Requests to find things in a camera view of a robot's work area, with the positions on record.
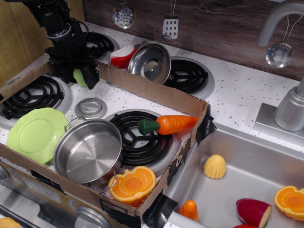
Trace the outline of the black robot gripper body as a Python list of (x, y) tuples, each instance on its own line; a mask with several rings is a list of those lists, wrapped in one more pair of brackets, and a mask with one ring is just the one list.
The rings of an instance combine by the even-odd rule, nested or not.
[(46, 48), (49, 61), (56, 71), (96, 71), (96, 58), (87, 46), (89, 31), (81, 28), (47, 29), (46, 36), (53, 47)]

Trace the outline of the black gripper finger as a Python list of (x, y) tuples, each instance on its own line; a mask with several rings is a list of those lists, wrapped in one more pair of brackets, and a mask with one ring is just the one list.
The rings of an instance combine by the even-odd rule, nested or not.
[(54, 68), (54, 71), (56, 75), (65, 83), (76, 83), (76, 80), (74, 79), (73, 72), (74, 68), (67, 65), (66, 63), (52, 63), (52, 67)]
[(100, 67), (97, 64), (86, 63), (82, 66), (81, 72), (88, 89), (92, 90), (99, 82), (99, 70)]

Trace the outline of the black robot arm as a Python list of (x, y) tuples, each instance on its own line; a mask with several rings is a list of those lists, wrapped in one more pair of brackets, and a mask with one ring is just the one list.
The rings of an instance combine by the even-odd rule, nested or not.
[(99, 65), (90, 47), (87, 46), (89, 29), (83, 22), (70, 17), (70, 8), (65, 0), (22, 0), (46, 37), (52, 42), (45, 52), (62, 80), (70, 83), (73, 71), (79, 69), (84, 82), (93, 89), (99, 82)]

